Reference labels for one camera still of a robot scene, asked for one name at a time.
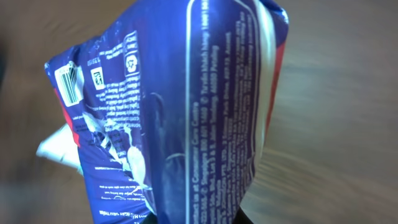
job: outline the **purple package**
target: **purple package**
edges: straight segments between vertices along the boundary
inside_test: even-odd
[[[288,31],[271,0],[141,0],[45,64],[95,223],[231,223],[265,144]]]

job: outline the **wooden table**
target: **wooden table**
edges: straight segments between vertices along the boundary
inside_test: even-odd
[[[92,223],[82,177],[35,157],[65,122],[43,64],[132,2],[0,0],[0,223]],[[278,3],[290,34],[244,209],[255,223],[397,223],[398,2]]]

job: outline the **barcode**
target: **barcode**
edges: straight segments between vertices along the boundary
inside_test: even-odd
[[[69,62],[55,71],[55,79],[57,81],[58,89],[65,106],[73,106],[78,104],[80,98],[76,94],[76,65]]]

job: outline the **recycling symbol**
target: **recycling symbol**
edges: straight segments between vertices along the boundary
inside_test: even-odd
[[[137,70],[138,59],[135,55],[130,55],[126,58],[126,68],[129,73]]]

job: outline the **brown background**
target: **brown background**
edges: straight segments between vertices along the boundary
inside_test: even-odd
[[[0,0],[0,223],[92,223],[73,169],[35,157],[65,121],[43,64],[133,0]],[[278,0],[290,34],[255,223],[398,223],[398,2]]]

